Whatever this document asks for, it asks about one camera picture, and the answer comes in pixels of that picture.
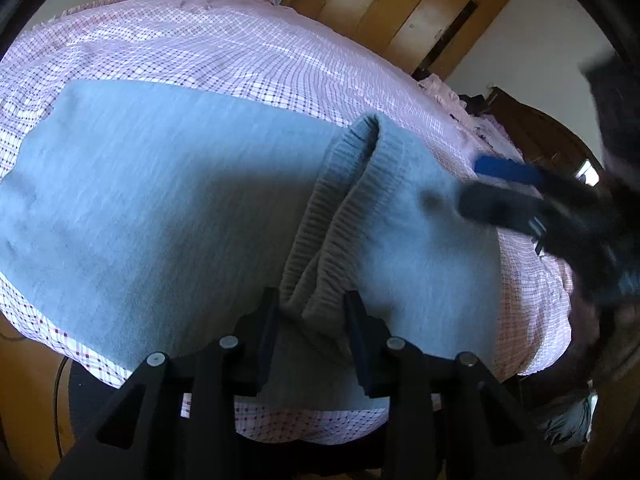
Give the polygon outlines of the pink checkered bed sheet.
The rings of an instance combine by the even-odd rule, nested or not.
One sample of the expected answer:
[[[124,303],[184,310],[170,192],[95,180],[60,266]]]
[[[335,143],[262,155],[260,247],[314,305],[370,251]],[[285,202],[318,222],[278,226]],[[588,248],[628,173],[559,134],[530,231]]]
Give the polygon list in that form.
[[[480,151],[521,159],[489,113],[469,115],[435,76],[413,82],[382,58],[268,0],[104,0],[69,10],[17,38],[1,61],[1,180],[21,143],[75,79],[161,82],[262,102],[346,126],[379,110],[420,136],[458,177]],[[552,365],[570,341],[573,288],[565,263],[539,257],[527,238],[499,232],[502,292],[496,375],[530,375]],[[66,334],[1,275],[1,311],[27,338],[119,387],[130,375]],[[383,410],[249,408],[247,437],[313,437],[342,443],[380,426]]]

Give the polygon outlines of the grey pants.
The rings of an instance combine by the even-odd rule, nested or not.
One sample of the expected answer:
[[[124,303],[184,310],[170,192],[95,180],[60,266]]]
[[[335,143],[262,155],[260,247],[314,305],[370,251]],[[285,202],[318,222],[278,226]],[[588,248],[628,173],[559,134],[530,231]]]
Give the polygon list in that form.
[[[267,408],[372,408],[342,298],[432,356],[496,356],[495,230],[457,213],[459,182],[370,112],[340,127],[171,84],[66,84],[1,183],[1,273],[117,365],[185,356],[262,292],[283,321]]]

